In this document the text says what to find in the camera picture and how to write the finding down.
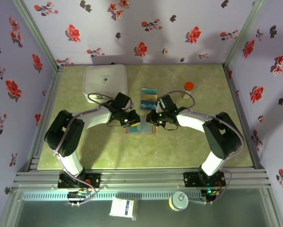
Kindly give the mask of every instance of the black bracket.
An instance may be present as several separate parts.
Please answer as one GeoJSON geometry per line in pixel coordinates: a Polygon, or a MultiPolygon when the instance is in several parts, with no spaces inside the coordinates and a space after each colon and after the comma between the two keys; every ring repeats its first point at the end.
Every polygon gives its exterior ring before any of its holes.
{"type": "Polygon", "coordinates": [[[186,188],[190,187],[222,187],[226,185],[223,172],[217,172],[214,177],[208,182],[204,182],[200,179],[198,172],[186,172],[183,173],[183,181],[186,188]]]}
{"type": "MultiPolygon", "coordinates": [[[[94,188],[99,188],[101,181],[101,174],[97,173],[83,173],[83,175],[79,179],[82,181],[86,181],[91,184],[94,188]]],[[[78,182],[72,179],[67,173],[64,171],[60,172],[60,178],[58,181],[58,188],[60,189],[68,189],[68,188],[87,188],[88,186],[84,183],[78,182]]]]}

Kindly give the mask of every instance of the table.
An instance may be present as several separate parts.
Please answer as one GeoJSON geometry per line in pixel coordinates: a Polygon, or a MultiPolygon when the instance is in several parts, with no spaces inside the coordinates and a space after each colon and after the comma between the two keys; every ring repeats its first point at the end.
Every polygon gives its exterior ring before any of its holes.
{"type": "MultiPolygon", "coordinates": [[[[61,110],[77,113],[95,107],[86,101],[82,92],[83,76],[88,66],[66,66],[54,102],[49,126],[61,110]]],[[[182,90],[186,81],[195,84],[194,111],[206,114],[227,112],[242,132],[237,111],[222,65],[131,65],[126,66],[129,96],[139,110],[141,88],[156,88],[158,96],[182,90]]],[[[171,94],[177,107],[189,106],[191,99],[180,93],[171,94]]],[[[198,167],[210,149],[205,135],[191,128],[179,127],[166,131],[159,127],[155,135],[125,134],[122,127],[97,125],[82,133],[77,148],[78,157],[86,169],[90,168],[159,168],[198,167]]],[[[45,143],[39,170],[61,169],[53,151],[45,143]]],[[[228,161],[226,166],[252,166],[247,146],[243,153],[228,161]]]]}

